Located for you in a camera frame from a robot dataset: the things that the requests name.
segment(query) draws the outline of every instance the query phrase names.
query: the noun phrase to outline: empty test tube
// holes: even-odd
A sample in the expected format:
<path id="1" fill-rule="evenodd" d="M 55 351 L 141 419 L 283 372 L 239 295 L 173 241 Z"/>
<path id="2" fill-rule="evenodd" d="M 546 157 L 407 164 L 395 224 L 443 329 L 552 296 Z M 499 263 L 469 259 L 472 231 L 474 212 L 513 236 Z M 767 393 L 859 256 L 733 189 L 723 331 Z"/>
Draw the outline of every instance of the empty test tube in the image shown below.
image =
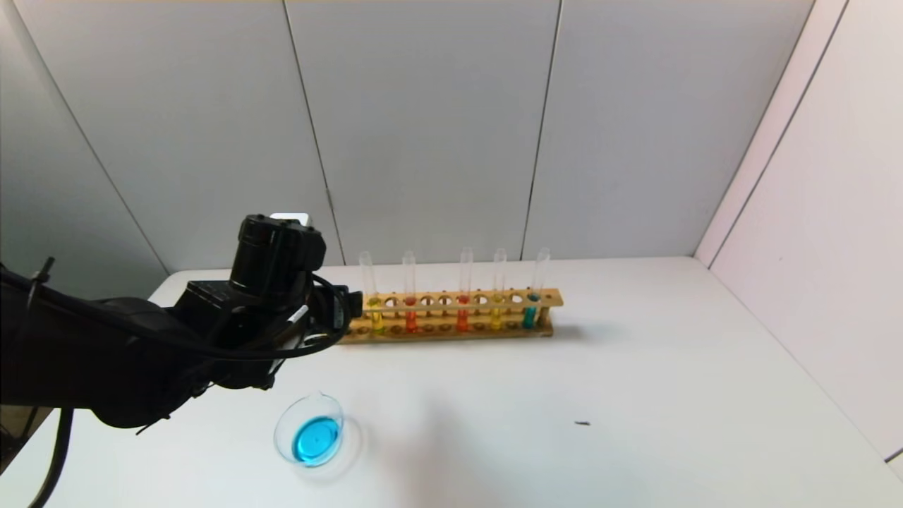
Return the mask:
<path id="1" fill-rule="evenodd" d="M 458 303 L 467 305 L 470 302 L 470 271 L 473 269 L 473 249 L 465 247 L 461 251 L 461 274 L 460 274 L 460 294 L 458 295 Z M 458 331 L 467 332 L 467 315 L 468 309 L 460 309 L 458 311 Z"/>
<path id="2" fill-rule="evenodd" d="M 405 305 L 415 306 L 417 305 L 417 290 L 415 288 L 416 262 L 414 261 L 414 252 L 411 250 L 405 252 L 401 264 L 405 269 Z M 405 313 L 405 330 L 409 334 L 417 332 L 417 313 L 415 311 Z"/>
<path id="3" fill-rule="evenodd" d="M 497 249 L 492 258 L 492 303 L 500 304 L 505 301 L 505 262 L 507 253 L 504 249 Z M 502 329 L 502 309 L 494 308 L 489 311 L 489 328 Z"/>
<path id="4" fill-rule="evenodd" d="M 360 261 L 361 275 L 364 277 L 364 294 L 367 296 L 367 307 L 379 307 L 382 301 L 377 296 L 377 280 L 373 275 L 373 259 L 368 251 L 360 253 L 358 258 Z M 370 325 L 374 334 L 382 334 L 386 331 L 383 325 L 383 313 L 378 311 L 370 311 Z"/>
<path id="5" fill-rule="evenodd" d="M 545 285 L 545 272 L 549 267 L 549 249 L 547 247 L 543 247 L 539 250 L 539 255 L 536 256 L 536 264 L 533 268 L 533 284 L 530 285 L 530 294 L 527 298 L 530 301 L 538 302 L 542 299 L 541 293 L 543 291 L 543 286 Z M 536 320 L 536 307 L 527 307 L 524 309 L 524 328 L 533 328 Z"/>

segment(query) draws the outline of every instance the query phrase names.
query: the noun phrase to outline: blue liquid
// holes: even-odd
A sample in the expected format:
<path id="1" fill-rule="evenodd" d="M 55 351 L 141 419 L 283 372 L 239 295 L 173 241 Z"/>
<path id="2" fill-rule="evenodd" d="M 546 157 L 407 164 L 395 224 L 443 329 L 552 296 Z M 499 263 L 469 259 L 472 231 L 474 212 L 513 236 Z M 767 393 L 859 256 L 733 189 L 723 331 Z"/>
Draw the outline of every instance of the blue liquid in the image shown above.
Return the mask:
<path id="1" fill-rule="evenodd" d="M 319 466 L 336 454 L 340 441 L 339 422 L 329 417 L 308 420 L 292 441 L 292 455 L 307 466 Z"/>
<path id="2" fill-rule="evenodd" d="M 530 293 L 527 297 L 531 302 L 538 302 L 539 295 L 536 293 Z M 536 307 L 527 307 L 524 309 L 524 323 L 521 324 L 526 329 L 533 328 L 534 323 L 536 322 Z"/>

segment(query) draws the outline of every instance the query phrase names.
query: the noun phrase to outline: petri dish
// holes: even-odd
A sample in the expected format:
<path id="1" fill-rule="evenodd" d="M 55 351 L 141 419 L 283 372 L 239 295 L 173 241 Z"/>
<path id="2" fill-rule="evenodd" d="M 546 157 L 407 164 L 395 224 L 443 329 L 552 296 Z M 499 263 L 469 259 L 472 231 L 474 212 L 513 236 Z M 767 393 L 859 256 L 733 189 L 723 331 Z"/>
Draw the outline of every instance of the petri dish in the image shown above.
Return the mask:
<path id="1" fill-rule="evenodd" d="M 317 467 L 330 461 L 341 446 L 345 418 L 337 400 L 320 392 L 299 399 L 276 423 L 276 451 L 297 466 Z"/>

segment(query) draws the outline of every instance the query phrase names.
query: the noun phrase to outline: wooden test tube rack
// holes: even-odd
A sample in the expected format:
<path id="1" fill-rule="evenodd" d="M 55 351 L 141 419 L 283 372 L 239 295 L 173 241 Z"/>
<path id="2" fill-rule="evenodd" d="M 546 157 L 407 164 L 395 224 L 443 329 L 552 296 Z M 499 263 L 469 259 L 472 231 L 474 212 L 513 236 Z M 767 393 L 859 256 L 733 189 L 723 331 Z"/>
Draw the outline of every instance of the wooden test tube rack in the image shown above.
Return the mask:
<path id="1" fill-rule="evenodd" d="M 552 336 L 552 319 L 550 307 L 563 306 L 558 289 L 543 289 L 538 300 L 527 296 L 532 294 L 527 289 L 509 289 L 502 292 L 504 301 L 493 302 L 494 291 L 470 291 L 468 304 L 458 303 L 457 291 L 430 291 L 416 293 L 416 305 L 406 306 L 405 295 L 396 293 L 379 293 L 365 296 L 364 315 L 351 321 L 351 327 L 341 340 L 344 344 L 358 343 L 409 343 L 425 341 L 460 341 L 470 339 L 549 337 Z M 381 305 L 367 306 L 371 297 L 379 298 Z M 524 328 L 524 315 L 529 307 L 536 307 L 536 320 L 533 328 Z M 490 327 L 490 310 L 502 309 L 502 327 L 493 330 Z M 467 332 L 458 330 L 458 311 L 468 311 Z M 370 319 L 371 312 L 383 315 L 385 331 L 382 334 L 373 332 Z M 405 313 L 417 313 L 417 331 L 405 330 Z"/>

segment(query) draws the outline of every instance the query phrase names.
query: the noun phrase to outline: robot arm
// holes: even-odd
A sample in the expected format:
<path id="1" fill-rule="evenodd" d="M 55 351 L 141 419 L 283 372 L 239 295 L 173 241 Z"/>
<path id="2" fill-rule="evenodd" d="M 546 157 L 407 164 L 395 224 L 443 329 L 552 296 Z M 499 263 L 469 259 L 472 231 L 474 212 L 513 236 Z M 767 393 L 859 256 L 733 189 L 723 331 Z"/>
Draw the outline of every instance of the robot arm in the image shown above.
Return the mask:
<path id="1" fill-rule="evenodd" d="M 174 307 L 141 298 L 86 301 L 0 269 L 0 401 L 61 408 L 59 478 L 73 409 L 119 428 L 168 419 L 213 384 L 266 390 L 282 362 L 322 351 L 361 315 L 362 295 L 313 271 L 326 246 L 297 220 L 248 215 L 228 281 L 192 281 Z"/>

